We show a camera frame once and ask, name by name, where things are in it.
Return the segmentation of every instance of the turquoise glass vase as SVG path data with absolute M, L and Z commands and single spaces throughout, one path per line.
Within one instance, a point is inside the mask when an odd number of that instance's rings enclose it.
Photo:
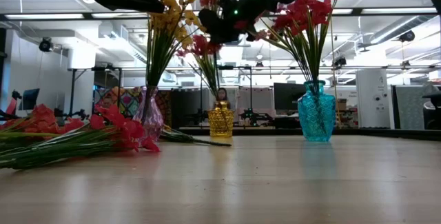
M 307 141 L 328 142 L 336 122 L 336 98 L 323 93 L 324 81 L 305 82 L 306 94 L 298 100 L 298 115 Z

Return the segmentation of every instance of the pink glass vase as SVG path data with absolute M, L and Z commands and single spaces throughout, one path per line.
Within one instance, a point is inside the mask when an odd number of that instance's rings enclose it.
M 133 119 L 140 121 L 144 127 L 144 136 L 138 139 L 140 145 L 146 140 L 157 142 L 164 126 L 163 115 L 154 99 L 156 93 L 158 93 L 156 86 L 143 87 L 141 90 L 143 100 L 133 116 Z

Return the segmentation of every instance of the bouquet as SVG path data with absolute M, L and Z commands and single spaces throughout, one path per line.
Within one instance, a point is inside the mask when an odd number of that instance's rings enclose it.
M 30 117 L 7 121 L 0 126 L 0 168 L 16 170 L 39 167 L 74 157 L 92 156 L 104 152 L 124 152 L 139 148 L 160 152 L 153 140 L 146 138 L 138 121 L 125 119 L 116 105 L 109 109 L 96 108 L 89 123 L 69 119 L 60 128 L 54 113 L 44 105 L 37 106 Z M 179 143 L 230 144 L 201 141 L 174 130 L 164 130 L 161 138 Z
M 210 43 L 202 34 L 194 35 L 193 40 L 194 43 L 191 45 L 190 49 L 179 50 L 177 55 L 184 57 L 188 53 L 193 54 L 199 69 L 201 69 L 205 78 L 202 77 L 200 72 L 192 64 L 190 64 L 190 66 L 197 74 L 199 74 L 199 76 L 201 76 L 204 82 L 208 85 L 210 92 L 216 97 L 220 86 L 215 54 L 222 48 L 222 45 Z
M 217 16 L 221 15 L 221 7 L 218 4 L 218 0 L 199 0 L 199 3 L 203 10 L 211 10 L 213 13 L 216 13 Z M 208 41 L 206 34 L 196 34 L 193 36 L 193 40 L 194 42 L 191 44 L 191 48 L 179 50 L 177 55 L 184 57 L 186 54 L 193 54 L 201 69 L 201 73 L 205 76 L 203 79 L 204 82 L 208 85 L 213 96 L 216 97 L 220 87 L 217 54 L 222 48 L 222 45 Z M 196 73 L 202 76 L 193 65 L 190 66 Z
M 157 86 L 162 73 L 176 51 L 180 48 L 185 49 L 192 44 L 191 34 L 187 33 L 186 26 L 194 24 L 203 29 L 193 11 L 185 10 L 187 5 L 194 1 L 179 0 L 177 3 L 176 0 L 161 0 L 165 5 L 165 12 L 150 13 L 145 69 L 145 84 L 147 86 Z
M 273 26 L 267 26 L 254 34 L 256 40 L 264 39 L 272 45 L 288 51 L 297 61 L 307 81 L 312 82 L 311 92 L 319 92 L 320 59 L 332 10 L 337 0 L 296 0 L 279 8 L 280 14 Z M 245 29 L 247 23 L 239 21 L 236 28 Z

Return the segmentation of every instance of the vase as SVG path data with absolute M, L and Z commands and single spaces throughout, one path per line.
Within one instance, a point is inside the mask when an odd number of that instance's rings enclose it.
M 234 111 L 228 109 L 228 102 L 217 101 L 214 110 L 208 111 L 209 135 L 229 138 L 233 136 Z
M 144 136 L 138 139 L 141 145 L 146 139 L 157 142 L 164 126 L 163 116 L 154 98 L 156 93 L 158 93 L 156 86 L 143 87 L 141 89 L 143 100 L 139 104 L 136 114 L 133 116 L 133 119 L 140 121 L 144 127 Z
M 298 115 L 307 141 L 328 142 L 336 122 L 336 98 L 323 93 L 324 81 L 318 87 L 305 82 L 306 93 L 298 100 Z

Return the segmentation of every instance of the wooden table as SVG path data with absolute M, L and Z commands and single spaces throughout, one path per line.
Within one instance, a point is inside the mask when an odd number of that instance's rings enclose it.
M 0 170 L 0 223 L 441 223 L 441 143 L 230 142 Z

